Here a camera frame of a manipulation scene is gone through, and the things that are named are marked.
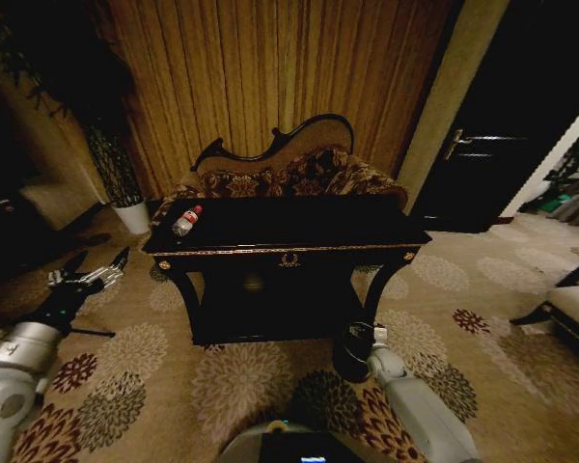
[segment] chair leg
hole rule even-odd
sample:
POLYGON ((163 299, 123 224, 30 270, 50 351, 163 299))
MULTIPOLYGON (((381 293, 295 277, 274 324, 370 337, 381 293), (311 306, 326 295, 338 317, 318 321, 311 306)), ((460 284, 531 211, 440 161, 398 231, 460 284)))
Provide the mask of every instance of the chair leg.
POLYGON ((113 331, 80 330, 78 328, 72 328, 70 331, 72 333, 78 333, 80 335, 104 336, 106 338, 114 338, 116 336, 116 333, 114 333, 113 331))
POLYGON ((529 325, 547 321, 549 318, 551 318, 551 304, 545 301, 527 315, 513 318, 510 323, 513 325, 529 325))

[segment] black object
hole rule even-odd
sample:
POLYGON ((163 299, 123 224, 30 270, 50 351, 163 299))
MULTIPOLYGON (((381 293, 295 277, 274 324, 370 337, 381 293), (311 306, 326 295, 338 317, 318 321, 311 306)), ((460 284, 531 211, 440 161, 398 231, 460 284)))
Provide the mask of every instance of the black object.
POLYGON ((430 241, 392 196, 175 201, 143 250, 174 281, 195 344, 335 338, 372 324, 388 279, 430 241), (172 224, 200 204, 183 238, 172 224), (350 282, 360 264, 383 264, 363 308, 350 282), (202 300, 187 272, 202 271, 202 300))
POLYGON ((348 323, 335 340, 332 362, 341 377, 352 383, 362 383, 369 377, 367 359, 375 339, 373 325, 361 321, 348 323))
POLYGON ((362 463, 348 447, 324 432, 264 433, 261 463, 362 463))
MULTIPOLYGON (((122 249, 114 258, 111 265, 121 270, 126 265, 129 248, 122 249)), ((87 273, 75 271, 83 263, 88 251, 82 251, 69 259, 60 271, 61 282, 51 286, 51 293, 42 304, 32 313, 23 316, 19 321, 35 321, 60 330, 64 336, 71 331, 88 335, 107 336, 113 338, 115 333, 95 332, 90 330, 72 330, 70 323, 77 316, 77 312, 92 294, 103 291, 104 283, 101 278, 91 282, 83 281, 87 273)))
POLYGON ((511 0, 412 215, 487 230, 578 114, 579 0, 511 0))
POLYGON ((312 123, 317 123, 319 121, 339 121, 343 125, 345 125, 345 128, 347 129, 347 132, 349 133, 351 140, 349 144, 349 154, 352 154, 354 150, 354 130, 351 128, 351 124, 349 123, 349 121, 339 114, 332 114, 332 113, 319 114, 317 116, 309 118, 308 120, 300 124, 298 127, 296 127, 294 130, 292 130, 290 133, 283 133, 281 130, 279 130, 278 127, 274 127, 272 129, 272 134, 274 135, 272 143, 266 149, 266 151, 264 151, 259 156, 253 157, 237 156, 232 152, 229 152, 225 148, 223 148, 223 139, 217 138, 207 147, 204 148, 202 153, 195 161, 195 164, 193 164, 193 166, 191 167, 191 171, 197 172, 197 168, 200 166, 202 161, 210 157, 225 157, 226 159, 244 162, 264 161, 265 159, 268 159, 272 157, 274 154, 276 154, 281 148, 283 148, 287 143, 290 142, 290 140, 294 137, 294 135, 299 133, 303 128, 311 125, 312 123))

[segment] patterned upholstery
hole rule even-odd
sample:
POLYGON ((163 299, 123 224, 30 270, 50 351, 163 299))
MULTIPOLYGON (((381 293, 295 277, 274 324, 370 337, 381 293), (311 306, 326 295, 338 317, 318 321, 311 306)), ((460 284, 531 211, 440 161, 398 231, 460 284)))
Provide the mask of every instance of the patterned upholstery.
POLYGON ((390 195, 398 198, 400 209, 407 202, 403 187, 340 145, 317 147, 281 169, 252 164, 251 172, 211 169, 200 176, 191 174, 165 199, 151 225, 159 224, 175 199, 185 198, 390 195))

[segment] patterned carpet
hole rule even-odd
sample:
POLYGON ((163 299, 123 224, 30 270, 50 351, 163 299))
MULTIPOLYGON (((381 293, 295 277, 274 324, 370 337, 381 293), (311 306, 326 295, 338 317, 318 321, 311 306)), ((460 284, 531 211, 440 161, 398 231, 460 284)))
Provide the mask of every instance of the patterned carpet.
MULTIPOLYGON (((423 460, 371 380, 334 372, 329 341, 193 346, 177 290, 137 250, 145 238, 109 209, 85 234, 99 233, 111 238, 89 248, 86 269, 133 251, 122 282, 89 298, 75 325, 118 335, 63 342, 15 462, 208 462, 246 426, 278 417, 423 460)), ((579 461, 579 360, 548 324, 507 322, 579 264, 579 229, 521 214, 479 235, 432 235, 384 291, 389 342, 466 422, 484 461, 579 461)), ((0 288, 0 314, 35 308, 45 271, 62 261, 0 288)), ((373 272, 354 272, 361 296, 373 272)))

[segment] black door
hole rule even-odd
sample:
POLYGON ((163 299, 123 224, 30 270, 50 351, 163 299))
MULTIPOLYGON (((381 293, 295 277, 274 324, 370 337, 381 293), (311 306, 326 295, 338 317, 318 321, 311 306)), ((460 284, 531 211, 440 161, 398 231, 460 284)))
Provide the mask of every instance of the black door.
POLYGON ((511 0, 412 210, 482 232, 579 114, 579 0, 511 0))

